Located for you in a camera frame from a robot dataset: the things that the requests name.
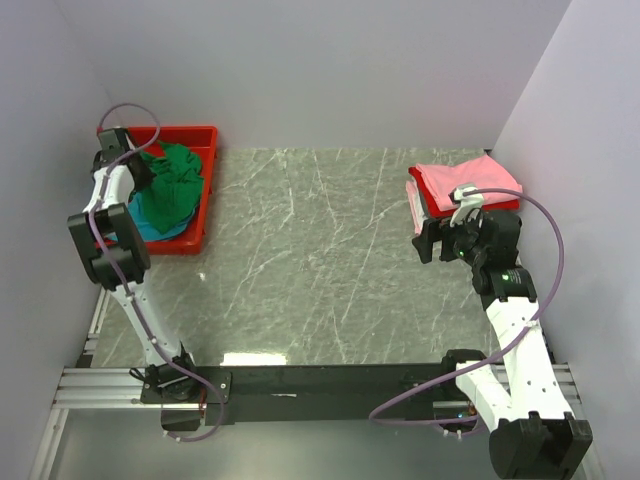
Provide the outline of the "green t shirt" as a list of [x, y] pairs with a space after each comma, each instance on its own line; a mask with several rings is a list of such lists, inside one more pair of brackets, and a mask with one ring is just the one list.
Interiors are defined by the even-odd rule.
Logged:
[[144, 219], [166, 234], [186, 220], [200, 204], [204, 178], [199, 155], [187, 146], [160, 141], [162, 154], [143, 151], [144, 164], [154, 174], [151, 185], [135, 195]]

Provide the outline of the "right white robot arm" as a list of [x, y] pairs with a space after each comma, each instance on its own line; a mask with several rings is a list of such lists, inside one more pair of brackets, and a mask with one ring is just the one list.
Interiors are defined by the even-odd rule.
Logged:
[[449, 351], [439, 374], [444, 395], [465, 395], [489, 431], [489, 456], [501, 479], [570, 479], [588, 452], [593, 434], [575, 417], [554, 374], [538, 296], [520, 265], [521, 220], [510, 211], [474, 210], [461, 222], [427, 219], [413, 239], [422, 263], [461, 260], [499, 341], [499, 353]]

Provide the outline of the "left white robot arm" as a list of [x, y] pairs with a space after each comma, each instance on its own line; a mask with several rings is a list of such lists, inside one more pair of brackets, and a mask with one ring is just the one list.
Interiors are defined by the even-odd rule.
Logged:
[[130, 375], [158, 401], [192, 401], [201, 393], [200, 378], [145, 283], [150, 255], [128, 208], [153, 174], [127, 129], [100, 129], [97, 138], [91, 198], [82, 212], [68, 217], [68, 230], [87, 276], [121, 306], [142, 345], [145, 369], [132, 368]]

